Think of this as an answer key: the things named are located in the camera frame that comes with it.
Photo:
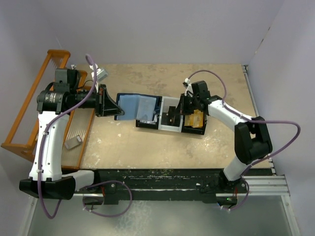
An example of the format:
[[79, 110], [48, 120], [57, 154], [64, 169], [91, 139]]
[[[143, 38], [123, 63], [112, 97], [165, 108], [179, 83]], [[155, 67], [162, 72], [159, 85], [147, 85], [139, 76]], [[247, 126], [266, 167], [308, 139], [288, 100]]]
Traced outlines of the blue leather card holder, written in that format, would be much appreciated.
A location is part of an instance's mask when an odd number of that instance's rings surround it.
[[116, 103], [125, 112], [122, 116], [114, 116], [114, 120], [136, 120], [136, 113], [140, 96], [156, 96], [139, 93], [118, 93]]

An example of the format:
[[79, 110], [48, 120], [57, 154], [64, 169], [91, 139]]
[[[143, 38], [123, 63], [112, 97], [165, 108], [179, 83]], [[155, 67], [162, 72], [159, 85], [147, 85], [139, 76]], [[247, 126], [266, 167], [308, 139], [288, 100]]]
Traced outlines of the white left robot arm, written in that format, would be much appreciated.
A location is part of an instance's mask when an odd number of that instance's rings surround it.
[[29, 177], [19, 182], [22, 192], [36, 198], [69, 200], [83, 187], [91, 193], [100, 190], [101, 180], [93, 171], [62, 174], [63, 139], [69, 114], [77, 108], [94, 109], [97, 117], [120, 116], [124, 111], [109, 96], [106, 85], [83, 91], [80, 79], [78, 70], [58, 68], [55, 81], [38, 95], [38, 142]]

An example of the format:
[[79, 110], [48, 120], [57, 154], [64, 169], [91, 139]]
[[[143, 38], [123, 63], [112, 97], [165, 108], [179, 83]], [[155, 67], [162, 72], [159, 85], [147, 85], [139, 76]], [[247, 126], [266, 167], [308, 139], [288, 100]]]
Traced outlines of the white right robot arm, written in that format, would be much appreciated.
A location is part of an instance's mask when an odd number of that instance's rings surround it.
[[234, 132], [233, 160], [220, 171], [218, 188], [231, 192], [240, 181], [244, 171], [256, 160], [261, 160], [273, 150], [271, 138], [264, 118], [242, 115], [226, 105], [217, 95], [211, 96], [205, 81], [191, 83], [188, 78], [183, 82], [185, 92], [172, 113], [188, 116], [195, 111], [213, 117]]

